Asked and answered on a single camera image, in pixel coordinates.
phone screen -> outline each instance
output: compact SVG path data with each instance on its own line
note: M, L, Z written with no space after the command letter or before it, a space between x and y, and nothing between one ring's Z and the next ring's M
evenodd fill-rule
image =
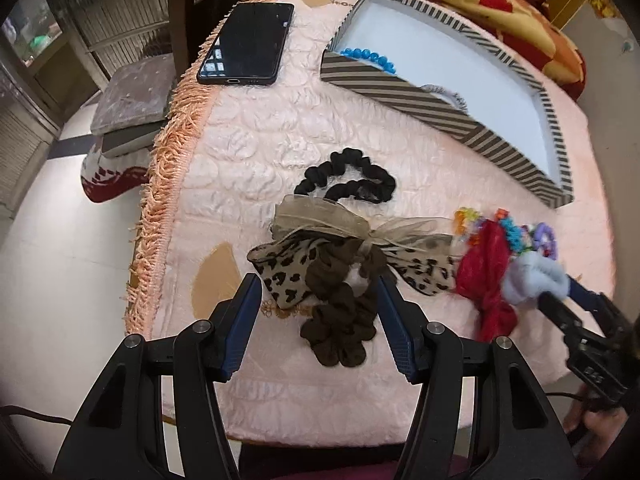
M207 53L198 80L203 83L273 80L292 13L291 4L237 5Z

box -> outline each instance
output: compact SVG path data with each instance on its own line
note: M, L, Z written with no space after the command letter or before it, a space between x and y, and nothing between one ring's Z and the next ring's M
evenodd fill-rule
M376 50L396 74L352 59ZM359 0L322 53L320 79L409 114L492 161L551 208L572 202L562 132L543 85L499 42L425 0ZM441 85L468 115L420 86Z

brown scrunchie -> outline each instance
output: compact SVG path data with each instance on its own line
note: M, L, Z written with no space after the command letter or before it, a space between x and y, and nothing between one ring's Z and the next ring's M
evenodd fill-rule
M300 328L300 336L309 341L324 366L338 362L346 367L361 365L367 356L362 342L376 335L373 322L378 312L372 279L386 266L380 248L372 246L360 266L360 275L370 280L364 294L354 297L344 282L361 244L359 238L347 238L320 245L318 257L306 272L306 286L326 303L314 307L312 318Z

metal screw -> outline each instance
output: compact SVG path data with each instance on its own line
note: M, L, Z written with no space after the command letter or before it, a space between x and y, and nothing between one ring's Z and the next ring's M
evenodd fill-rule
M131 334L124 339L124 346L127 348L135 348L142 341L140 334Z
M431 321L427 324L427 330L432 334L442 334L444 332L444 325L442 323L438 323L437 321Z
M495 338L495 343L500 348L504 348L505 350L508 350L509 348L511 348L513 346L513 343L511 342L511 339L509 339L505 335L499 335L497 338Z
M211 323L207 319L201 319L196 321L192 328L196 334L203 334L211 328Z

white tile floor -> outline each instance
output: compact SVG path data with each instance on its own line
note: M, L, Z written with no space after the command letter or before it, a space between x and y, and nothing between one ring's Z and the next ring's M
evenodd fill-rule
M88 133L94 111L81 108L63 135ZM139 188L89 201L82 157L48 160L15 220L0 222L0 404L71 419L124 337L130 229L140 217ZM13 419L51 470L66 426ZM181 474L175 428L165 424L165 433L170 468Z

